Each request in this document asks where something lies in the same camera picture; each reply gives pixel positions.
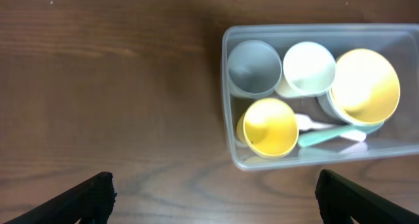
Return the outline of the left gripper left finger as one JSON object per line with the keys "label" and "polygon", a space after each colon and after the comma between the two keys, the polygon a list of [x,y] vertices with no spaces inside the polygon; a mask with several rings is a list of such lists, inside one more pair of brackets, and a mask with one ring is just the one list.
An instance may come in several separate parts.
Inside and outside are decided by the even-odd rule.
{"label": "left gripper left finger", "polygon": [[112,214],[117,193],[111,172],[100,172],[7,224],[103,223]]}

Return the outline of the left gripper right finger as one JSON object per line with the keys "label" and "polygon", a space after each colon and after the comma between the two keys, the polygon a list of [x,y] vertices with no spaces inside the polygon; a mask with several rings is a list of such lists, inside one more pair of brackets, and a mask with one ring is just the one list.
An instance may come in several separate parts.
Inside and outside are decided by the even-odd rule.
{"label": "left gripper right finger", "polygon": [[418,215],[370,190],[324,169],[320,172],[315,196],[324,224],[400,223],[417,224]]}

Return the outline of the mint green plastic spoon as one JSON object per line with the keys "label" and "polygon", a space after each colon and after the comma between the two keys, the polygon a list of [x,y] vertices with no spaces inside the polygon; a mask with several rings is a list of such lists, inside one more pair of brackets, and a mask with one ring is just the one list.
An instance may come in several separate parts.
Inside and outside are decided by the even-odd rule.
{"label": "mint green plastic spoon", "polygon": [[356,142],[364,141],[368,134],[377,131],[382,126],[383,123],[369,126],[356,126],[353,124],[348,124],[345,126],[337,126],[325,130],[307,132],[299,136],[297,144],[301,148],[311,147],[338,137]]}

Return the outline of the pale pink plastic fork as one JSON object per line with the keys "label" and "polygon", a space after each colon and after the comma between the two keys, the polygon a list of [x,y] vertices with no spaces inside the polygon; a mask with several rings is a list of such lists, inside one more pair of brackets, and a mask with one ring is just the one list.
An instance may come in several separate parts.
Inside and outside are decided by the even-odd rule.
{"label": "pale pink plastic fork", "polygon": [[[324,122],[313,121],[308,115],[296,113],[295,118],[300,131],[323,130],[338,127],[337,124],[327,124]],[[359,130],[351,130],[343,133],[340,137],[352,141],[363,141],[366,139],[367,134]]]}

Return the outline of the grey plastic bowl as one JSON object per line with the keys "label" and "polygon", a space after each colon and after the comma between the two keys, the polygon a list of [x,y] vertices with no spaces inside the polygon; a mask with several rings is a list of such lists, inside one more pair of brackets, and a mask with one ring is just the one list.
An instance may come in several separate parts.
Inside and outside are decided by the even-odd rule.
{"label": "grey plastic bowl", "polygon": [[328,90],[325,94],[318,96],[317,99],[325,114],[336,120],[348,123],[347,116],[337,107],[331,90]]}

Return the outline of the yellow plastic cup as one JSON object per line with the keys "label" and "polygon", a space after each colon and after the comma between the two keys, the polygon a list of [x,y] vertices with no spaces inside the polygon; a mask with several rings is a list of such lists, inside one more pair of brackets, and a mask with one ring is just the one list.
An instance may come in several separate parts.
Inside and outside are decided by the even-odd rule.
{"label": "yellow plastic cup", "polygon": [[236,125],[238,140],[266,159],[288,155],[296,146],[299,127],[295,112],[277,98],[253,102]]}

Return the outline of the clear plastic container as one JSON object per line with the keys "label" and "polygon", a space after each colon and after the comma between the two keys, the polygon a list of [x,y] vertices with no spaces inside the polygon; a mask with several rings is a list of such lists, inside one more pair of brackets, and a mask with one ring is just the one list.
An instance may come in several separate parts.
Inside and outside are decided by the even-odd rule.
{"label": "clear plastic container", "polygon": [[[363,142],[333,139],[307,149],[295,147],[286,157],[265,159],[240,143],[238,119],[253,103],[233,96],[228,85],[227,58],[238,44],[264,41],[280,56],[296,43],[313,41],[338,58],[353,49],[379,52],[395,68],[401,85],[401,99],[393,116]],[[223,113],[227,144],[235,165],[246,171],[273,170],[415,155],[418,153],[418,25],[416,24],[283,24],[234,26],[225,31],[221,57]]]}

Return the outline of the yellow plastic bowl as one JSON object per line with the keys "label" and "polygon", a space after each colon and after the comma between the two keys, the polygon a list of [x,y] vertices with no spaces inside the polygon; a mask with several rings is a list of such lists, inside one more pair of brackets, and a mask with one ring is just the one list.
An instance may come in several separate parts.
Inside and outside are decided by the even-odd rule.
{"label": "yellow plastic bowl", "polygon": [[401,95],[399,77],[391,63],[366,48],[341,55],[331,100],[338,114],[352,124],[378,124],[397,109]]}

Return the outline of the white plastic cup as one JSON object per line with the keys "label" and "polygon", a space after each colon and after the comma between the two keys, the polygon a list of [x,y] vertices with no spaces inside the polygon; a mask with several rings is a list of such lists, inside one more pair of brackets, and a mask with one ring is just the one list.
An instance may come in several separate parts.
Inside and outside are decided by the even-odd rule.
{"label": "white plastic cup", "polygon": [[316,97],[335,80],[336,60],[323,45],[311,41],[293,45],[283,59],[283,77],[276,92],[283,98]]}

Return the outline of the grey plastic cup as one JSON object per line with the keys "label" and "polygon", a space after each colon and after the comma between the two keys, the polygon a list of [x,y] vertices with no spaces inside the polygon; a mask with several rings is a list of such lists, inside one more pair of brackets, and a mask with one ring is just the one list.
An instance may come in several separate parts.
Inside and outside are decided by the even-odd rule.
{"label": "grey plastic cup", "polygon": [[273,93],[282,79],[282,60],[268,43],[249,40],[235,46],[227,58],[230,94],[259,99]]}

